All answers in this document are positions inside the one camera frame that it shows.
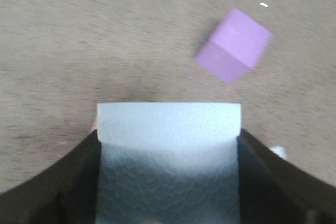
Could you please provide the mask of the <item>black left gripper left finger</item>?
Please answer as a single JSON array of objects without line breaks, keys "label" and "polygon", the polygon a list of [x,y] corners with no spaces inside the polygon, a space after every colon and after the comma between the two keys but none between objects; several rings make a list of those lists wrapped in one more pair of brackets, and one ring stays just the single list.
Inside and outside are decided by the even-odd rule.
[{"label": "black left gripper left finger", "polygon": [[92,131],[50,167],[1,193],[1,223],[94,223],[100,151]]}]

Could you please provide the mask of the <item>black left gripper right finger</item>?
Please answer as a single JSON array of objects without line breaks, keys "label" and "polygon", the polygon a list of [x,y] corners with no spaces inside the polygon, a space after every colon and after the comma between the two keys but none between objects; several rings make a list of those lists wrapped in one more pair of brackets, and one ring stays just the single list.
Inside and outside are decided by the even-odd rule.
[{"label": "black left gripper right finger", "polygon": [[266,167],[284,193],[305,212],[305,223],[335,223],[335,186],[290,164],[241,129],[239,141]]}]

